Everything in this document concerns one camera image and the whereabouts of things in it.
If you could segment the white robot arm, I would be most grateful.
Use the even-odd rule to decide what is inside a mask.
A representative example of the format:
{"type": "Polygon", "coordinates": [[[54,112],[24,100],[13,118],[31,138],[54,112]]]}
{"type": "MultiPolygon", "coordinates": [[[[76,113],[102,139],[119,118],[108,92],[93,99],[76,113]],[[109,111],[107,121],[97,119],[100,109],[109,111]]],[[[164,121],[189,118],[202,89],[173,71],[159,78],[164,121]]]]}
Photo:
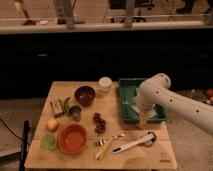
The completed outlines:
{"type": "Polygon", "coordinates": [[[139,123],[142,124],[142,118],[154,104],[158,104],[183,116],[213,136],[213,107],[174,93],[169,90],[170,86],[171,80],[164,73],[158,73],[139,85],[139,94],[134,98],[136,106],[140,109],[139,123]]]}

